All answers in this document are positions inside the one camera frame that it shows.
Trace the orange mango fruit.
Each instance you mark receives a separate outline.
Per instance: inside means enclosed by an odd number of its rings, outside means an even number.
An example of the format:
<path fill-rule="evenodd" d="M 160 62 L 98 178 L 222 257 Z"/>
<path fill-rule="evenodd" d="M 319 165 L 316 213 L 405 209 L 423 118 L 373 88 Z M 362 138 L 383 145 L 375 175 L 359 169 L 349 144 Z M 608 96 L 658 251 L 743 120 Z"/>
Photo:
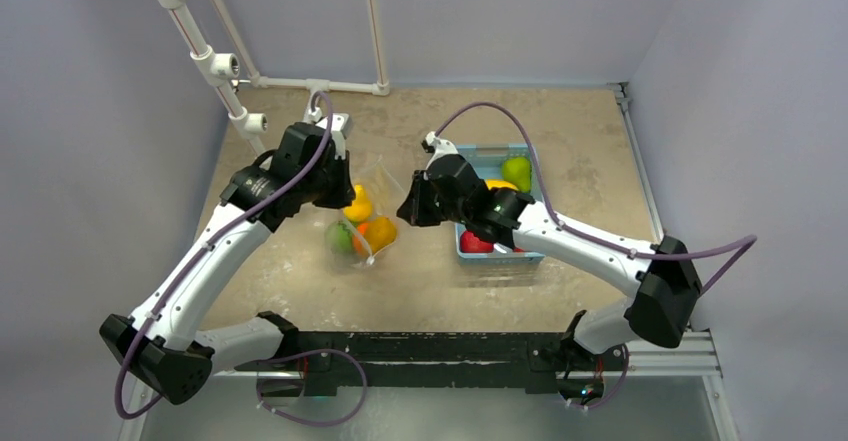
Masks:
<path fill-rule="evenodd" d="M 364 224 L 363 237 L 372 254 L 380 252 L 394 243 L 397 236 L 397 227 L 387 216 L 378 216 Z"/>

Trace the clear zip top bag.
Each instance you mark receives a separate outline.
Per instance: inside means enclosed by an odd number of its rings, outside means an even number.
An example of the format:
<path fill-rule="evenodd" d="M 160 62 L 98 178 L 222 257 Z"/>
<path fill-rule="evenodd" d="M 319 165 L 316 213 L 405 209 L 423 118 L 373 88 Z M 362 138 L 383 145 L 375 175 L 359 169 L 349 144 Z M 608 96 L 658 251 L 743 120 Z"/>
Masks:
<path fill-rule="evenodd" d="M 352 181 L 354 201 L 329 217 L 324 228 L 325 251 L 336 270 L 375 265 L 400 237 L 394 210 L 403 191 L 385 159 L 373 158 L 354 173 Z"/>

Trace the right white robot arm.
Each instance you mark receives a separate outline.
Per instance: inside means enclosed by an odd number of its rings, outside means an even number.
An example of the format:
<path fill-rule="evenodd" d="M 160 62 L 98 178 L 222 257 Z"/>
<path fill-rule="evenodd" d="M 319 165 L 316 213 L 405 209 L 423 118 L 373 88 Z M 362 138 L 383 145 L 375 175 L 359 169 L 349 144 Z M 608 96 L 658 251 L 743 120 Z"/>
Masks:
<path fill-rule="evenodd" d="M 623 293 L 618 302 L 572 320 L 561 353 L 576 368 L 633 340 L 678 347 L 701 294 L 700 279 L 681 241 L 627 240 L 617 251 L 608 245 L 613 234 L 603 230 L 595 230 L 592 241 L 583 239 L 566 228 L 564 216 L 531 195 L 488 188 L 458 154 L 441 156 L 415 171 L 397 215 L 411 226 L 461 224 L 481 240 L 540 253 Z"/>

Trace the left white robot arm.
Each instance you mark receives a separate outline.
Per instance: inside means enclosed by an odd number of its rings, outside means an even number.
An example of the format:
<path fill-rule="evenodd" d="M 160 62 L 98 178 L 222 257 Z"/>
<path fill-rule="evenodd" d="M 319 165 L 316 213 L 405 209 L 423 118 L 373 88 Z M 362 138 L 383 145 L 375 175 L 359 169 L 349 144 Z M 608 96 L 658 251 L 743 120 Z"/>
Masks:
<path fill-rule="evenodd" d="M 112 314 L 99 334 L 122 366 L 173 405 L 208 378 L 264 361 L 284 370 L 297 360 L 296 328 L 263 312 L 202 331 L 206 313 L 243 263 L 306 204 L 341 209 L 354 199 L 345 114 L 286 128 L 277 149 L 235 172 L 194 245 L 154 293 L 128 316 Z"/>

